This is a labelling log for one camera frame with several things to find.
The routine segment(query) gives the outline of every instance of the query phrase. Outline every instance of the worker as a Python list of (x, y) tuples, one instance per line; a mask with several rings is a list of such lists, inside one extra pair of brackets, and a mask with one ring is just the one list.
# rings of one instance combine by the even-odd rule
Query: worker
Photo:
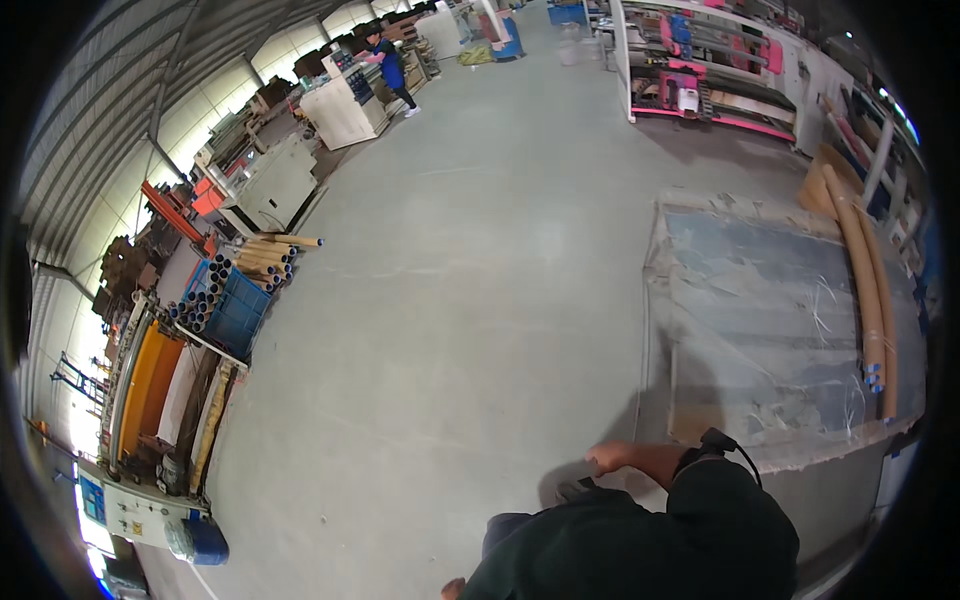
[(591, 448), (587, 459), (597, 476), (633, 467), (660, 484), (669, 494), (666, 513), (651, 513), (590, 478), (561, 484), (559, 506), (492, 518), (473, 576), (449, 582), (441, 597), (790, 598), (797, 532), (759, 477), (711, 450), (706, 437), (701, 448)]
[(383, 30), (376, 25), (367, 30), (367, 43), (370, 44), (368, 49), (371, 54), (364, 60), (380, 64), (380, 73), (383, 74), (383, 81), (387, 83), (387, 87), (394, 91), (397, 98), (407, 103), (407, 112), (404, 116), (410, 118), (420, 112), (420, 107), (414, 102), (413, 96), (407, 91), (406, 82), (403, 81), (403, 62), (396, 52), (394, 43), (385, 38)]

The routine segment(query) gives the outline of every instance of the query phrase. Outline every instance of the hand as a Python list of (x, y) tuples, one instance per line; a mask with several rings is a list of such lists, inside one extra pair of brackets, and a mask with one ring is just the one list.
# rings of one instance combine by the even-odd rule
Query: hand
[(460, 597), (461, 592), (463, 592), (464, 587), (467, 585), (467, 580), (463, 577), (458, 577), (452, 580), (450, 583), (446, 584), (443, 589), (440, 590), (441, 600), (457, 600)]
[(597, 472), (594, 477), (606, 475), (621, 467), (626, 467), (633, 449), (633, 444), (614, 440), (612, 442), (597, 444), (588, 450), (587, 460), (596, 463), (597, 467)]

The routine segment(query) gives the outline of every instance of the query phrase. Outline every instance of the metal roof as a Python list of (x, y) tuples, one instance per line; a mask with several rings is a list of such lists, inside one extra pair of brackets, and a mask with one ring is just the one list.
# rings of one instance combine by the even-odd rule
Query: metal roof
[(346, 0), (107, 0), (51, 87), (20, 181), (34, 259), (62, 265), (96, 195), (162, 113), (275, 32)]

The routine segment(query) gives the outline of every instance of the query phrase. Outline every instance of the factory floor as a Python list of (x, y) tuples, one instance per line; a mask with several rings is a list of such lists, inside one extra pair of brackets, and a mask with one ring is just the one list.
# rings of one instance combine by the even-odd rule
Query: factory floor
[[(229, 561), (139, 546), (155, 597), (438, 597), (488, 518), (539, 510), (558, 468), (630, 435), (654, 195), (792, 202), (805, 163), (785, 144), (632, 127), (615, 73), (561, 66), (543, 0), (516, 22), (525, 58), (442, 61), (423, 112), (328, 180), (301, 228), (326, 245), (272, 307), (216, 443)], [(802, 561), (866, 521), (881, 455), (765, 478)]]

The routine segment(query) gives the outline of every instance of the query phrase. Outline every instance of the blue machine panel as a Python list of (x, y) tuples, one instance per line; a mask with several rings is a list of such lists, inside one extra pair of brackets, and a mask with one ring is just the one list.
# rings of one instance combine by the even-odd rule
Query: blue machine panel
[(107, 513), (104, 511), (104, 489), (86, 477), (80, 477), (80, 494), (84, 498), (84, 512), (104, 527), (107, 526)]

